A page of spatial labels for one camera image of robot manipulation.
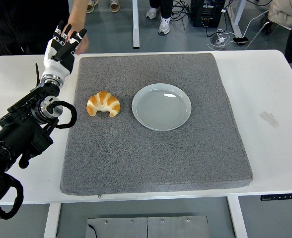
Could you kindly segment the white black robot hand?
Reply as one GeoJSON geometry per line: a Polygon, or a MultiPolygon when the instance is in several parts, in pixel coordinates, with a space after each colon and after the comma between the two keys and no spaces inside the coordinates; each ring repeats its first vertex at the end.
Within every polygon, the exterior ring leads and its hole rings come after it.
{"type": "Polygon", "coordinates": [[[44,76],[51,74],[63,79],[70,75],[73,70],[75,51],[87,33],[87,30],[83,28],[79,32],[73,31],[68,37],[67,33],[70,32],[72,26],[69,24],[66,30],[63,30],[63,24],[63,21],[59,22],[52,39],[47,44],[43,61],[44,76]]]}

